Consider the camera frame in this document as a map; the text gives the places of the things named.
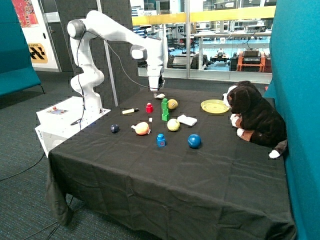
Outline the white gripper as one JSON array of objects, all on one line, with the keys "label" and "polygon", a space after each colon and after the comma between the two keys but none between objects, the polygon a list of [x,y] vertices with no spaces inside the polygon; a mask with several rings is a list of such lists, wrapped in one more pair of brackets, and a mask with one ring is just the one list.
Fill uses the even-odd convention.
[{"label": "white gripper", "polygon": [[164,85],[163,79],[163,67],[148,67],[147,68],[147,76],[148,76],[148,84],[149,89],[154,92],[153,96],[157,96],[157,91]]}]

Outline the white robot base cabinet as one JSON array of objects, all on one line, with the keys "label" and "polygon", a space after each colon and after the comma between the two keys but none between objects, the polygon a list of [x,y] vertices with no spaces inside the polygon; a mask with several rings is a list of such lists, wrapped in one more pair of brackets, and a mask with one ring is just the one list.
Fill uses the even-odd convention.
[{"label": "white robot base cabinet", "polygon": [[97,113],[84,110],[83,99],[72,96],[36,113],[39,126],[35,128],[46,156],[96,120],[110,112],[102,108]]}]

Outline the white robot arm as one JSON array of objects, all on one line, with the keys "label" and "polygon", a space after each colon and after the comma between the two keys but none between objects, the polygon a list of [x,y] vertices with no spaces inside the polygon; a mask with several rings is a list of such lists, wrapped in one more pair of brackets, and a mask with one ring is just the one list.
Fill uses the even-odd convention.
[{"label": "white robot arm", "polygon": [[85,19],[74,19],[67,25],[70,46],[75,64],[82,73],[71,79],[71,87],[84,98],[84,109],[88,113],[102,112],[102,101],[94,87],[100,85],[105,77],[95,66],[90,40],[100,37],[105,41],[130,43],[130,55],[133,59],[147,63],[149,89],[157,92],[164,84],[163,41],[160,38],[142,38],[107,15],[91,10]]}]

